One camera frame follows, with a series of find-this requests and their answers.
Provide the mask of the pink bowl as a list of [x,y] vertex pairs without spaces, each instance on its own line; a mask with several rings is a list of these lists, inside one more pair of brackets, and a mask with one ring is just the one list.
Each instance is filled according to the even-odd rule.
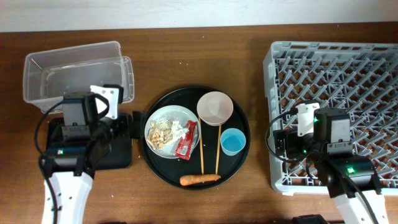
[[197,103],[197,113],[202,121],[210,126],[227,122],[234,111],[232,99],[220,91],[204,94]]

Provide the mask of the grey plate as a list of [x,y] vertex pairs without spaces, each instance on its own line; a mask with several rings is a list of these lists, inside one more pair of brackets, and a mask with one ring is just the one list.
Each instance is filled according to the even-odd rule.
[[189,109],[170,105],[155,110],[145,122],[144,139],[149,149],[160,157],[176,159],[175,151],[180,140],[186,139],[189,121],[196,123],[193,131],[194,149],[200,140],[201,127],[199,120]]

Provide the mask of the white tissue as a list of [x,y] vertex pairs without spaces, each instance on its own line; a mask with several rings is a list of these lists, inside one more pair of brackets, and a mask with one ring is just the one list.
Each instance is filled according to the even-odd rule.
[[171,126],[171,134],[174,140],[185,138],[185,135],[189,132],[189,129],[181,126],[179,121],[173,121]]

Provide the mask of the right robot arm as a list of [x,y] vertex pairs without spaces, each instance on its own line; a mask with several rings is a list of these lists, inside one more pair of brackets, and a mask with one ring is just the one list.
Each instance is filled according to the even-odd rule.
[[308,131],[268,130],[276,156],[284,151],[285,163],[314,166],[318,180],[327,187],[345,223],[388,223],[385,198],[377,170],[366,156],[353,154],[350,118],[341,108],[305,109]]

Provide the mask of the wooden chopstick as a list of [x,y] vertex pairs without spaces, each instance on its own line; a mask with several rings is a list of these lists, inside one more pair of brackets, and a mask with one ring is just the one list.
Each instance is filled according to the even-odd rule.
[[217,140],[217,151],[216,151],[216,163],[215,163],[215,174],[218,175],[219,161],[220,161],[220,141],[221,141],[221,125],[218,126],[218,140]]
[[201,174],[204,175],[204,158],[203,158],[203,140],[201,135],[201,118],[198,116],[198,124],[199,124],[199,133],[200,133],[200,164],[201,164]]

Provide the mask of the red snack wrapper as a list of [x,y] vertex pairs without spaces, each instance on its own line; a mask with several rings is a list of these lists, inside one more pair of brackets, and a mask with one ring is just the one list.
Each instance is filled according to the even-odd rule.
[[188,128],[188,132],[185,134],[185,137],[181,138],[180,142],[178,143],[178,146],[175,150],[175,155],[181,159],[189,161],[197,122],[189,120],[186,127]]

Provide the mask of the blue plastic cup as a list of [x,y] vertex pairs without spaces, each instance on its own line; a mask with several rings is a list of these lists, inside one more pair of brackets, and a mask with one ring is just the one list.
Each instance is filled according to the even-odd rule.
[[221,148],[227,156],[235,156],[246,146],[244,133],[236,128],[229,128],[221,134]]

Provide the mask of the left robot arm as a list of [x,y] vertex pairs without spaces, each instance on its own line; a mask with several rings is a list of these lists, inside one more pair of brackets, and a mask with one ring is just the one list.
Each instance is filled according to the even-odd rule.
[[39,150],[42,223],[82,223],[96,171],[132,164],[134,128],[130,114],[118,113],[122,100],[118,90],[77,92],[45,112],[63,110],[62,118],[51,120],[46,148]]

